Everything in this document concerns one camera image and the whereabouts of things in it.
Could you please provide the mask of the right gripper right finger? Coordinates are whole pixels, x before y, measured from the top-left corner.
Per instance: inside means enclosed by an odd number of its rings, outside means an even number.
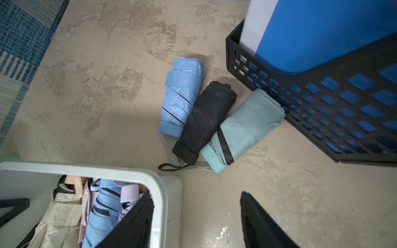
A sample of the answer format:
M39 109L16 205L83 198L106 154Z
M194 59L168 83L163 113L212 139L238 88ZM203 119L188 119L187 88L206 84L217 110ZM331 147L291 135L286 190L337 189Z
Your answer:
M240 207L247 248L298 247L250 193L242 192Z

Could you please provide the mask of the black umbrella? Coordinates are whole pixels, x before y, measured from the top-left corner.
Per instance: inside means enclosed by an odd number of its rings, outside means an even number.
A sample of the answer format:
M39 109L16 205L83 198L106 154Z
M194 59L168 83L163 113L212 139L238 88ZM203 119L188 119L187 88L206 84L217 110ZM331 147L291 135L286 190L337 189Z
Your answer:
M174 172L194 166L200 151L220 127L236 98L237 94L230 85L210 82L198 97L182 135L172 149L173 154L183 163L163 163L158 169Z

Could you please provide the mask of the beige umbrella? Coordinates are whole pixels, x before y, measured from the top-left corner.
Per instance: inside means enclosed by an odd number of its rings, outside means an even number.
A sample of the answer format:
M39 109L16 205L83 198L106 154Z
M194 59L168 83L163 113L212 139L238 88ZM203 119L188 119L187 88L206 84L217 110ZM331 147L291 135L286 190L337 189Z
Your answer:
M61 176L42 219L17 247L80 248L82 202L86 182L86 177Z

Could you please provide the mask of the light blue umbrella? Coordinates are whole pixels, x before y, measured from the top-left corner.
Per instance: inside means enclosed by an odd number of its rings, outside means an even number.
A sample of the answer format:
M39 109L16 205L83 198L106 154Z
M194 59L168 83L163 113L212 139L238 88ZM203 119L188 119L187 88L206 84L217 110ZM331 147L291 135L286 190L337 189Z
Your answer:
M97 247L114 227L122 207L121 187L109 179L96 179L91 184L91 192L98 193L90 210L86 233L82 242L84 248Z

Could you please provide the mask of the grey green umbrella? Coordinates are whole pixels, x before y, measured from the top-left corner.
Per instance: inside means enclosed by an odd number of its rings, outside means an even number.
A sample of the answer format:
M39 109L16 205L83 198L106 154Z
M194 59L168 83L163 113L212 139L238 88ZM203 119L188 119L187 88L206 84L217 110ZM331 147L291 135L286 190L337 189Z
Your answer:
M201 149L201 155L219 174L277 128L284 118L281 105L264 90L256 89L223 121Z

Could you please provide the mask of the pink umbrella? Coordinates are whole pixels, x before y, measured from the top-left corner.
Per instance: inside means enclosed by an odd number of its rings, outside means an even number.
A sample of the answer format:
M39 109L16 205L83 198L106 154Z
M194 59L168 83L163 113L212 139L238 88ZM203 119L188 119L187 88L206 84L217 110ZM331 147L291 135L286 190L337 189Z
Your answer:
M83 195L82 195L82 215L80 221L80 231L79 231L79 239L78 243L82 243L86 229L87 223L90 216L91 210L91 184L93 182L92 178L89 178L83 186Z

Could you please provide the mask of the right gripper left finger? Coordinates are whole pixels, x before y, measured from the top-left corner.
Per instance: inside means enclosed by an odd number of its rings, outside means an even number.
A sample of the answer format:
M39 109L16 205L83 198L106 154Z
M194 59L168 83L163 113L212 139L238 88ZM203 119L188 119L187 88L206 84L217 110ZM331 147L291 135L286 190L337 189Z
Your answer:
M147 248L150 243L154 203L144 194L116 227L99 243L99 248Z

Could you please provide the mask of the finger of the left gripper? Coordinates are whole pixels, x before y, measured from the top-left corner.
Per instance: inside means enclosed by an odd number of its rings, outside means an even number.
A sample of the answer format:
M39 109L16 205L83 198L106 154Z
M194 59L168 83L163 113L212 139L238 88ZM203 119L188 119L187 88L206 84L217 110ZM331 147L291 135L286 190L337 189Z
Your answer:
M29 198L1 199L1 209L10 208L10 210L7 213L1 215L0 228L5 226L29 207Z

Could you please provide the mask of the white plastic storage box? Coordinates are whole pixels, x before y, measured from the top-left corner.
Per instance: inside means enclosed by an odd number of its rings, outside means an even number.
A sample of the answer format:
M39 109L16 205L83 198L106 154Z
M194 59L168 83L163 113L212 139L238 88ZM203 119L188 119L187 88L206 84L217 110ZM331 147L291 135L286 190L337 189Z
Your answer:
M3 248L178 248L183 182L149 170L1 163Z

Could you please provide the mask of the lavender umbrella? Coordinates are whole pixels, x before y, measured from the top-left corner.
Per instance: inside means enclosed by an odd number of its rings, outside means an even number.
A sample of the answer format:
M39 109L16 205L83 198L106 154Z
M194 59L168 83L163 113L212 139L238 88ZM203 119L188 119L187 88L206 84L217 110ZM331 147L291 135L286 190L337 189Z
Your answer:
M143 193L140 191L139 184L128 184L121 187L120 203L122 206L118 217L119 222L128 214L142 196Z

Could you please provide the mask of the black mesh file holder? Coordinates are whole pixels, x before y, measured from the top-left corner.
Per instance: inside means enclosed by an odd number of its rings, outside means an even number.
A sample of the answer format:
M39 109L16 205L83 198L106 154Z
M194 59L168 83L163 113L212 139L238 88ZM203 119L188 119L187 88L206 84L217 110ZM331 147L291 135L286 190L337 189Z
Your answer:
M271 71L226 38L227 70L248 89L264 90L286 120L335 162L397 164L397 37L391 35L299 75Z

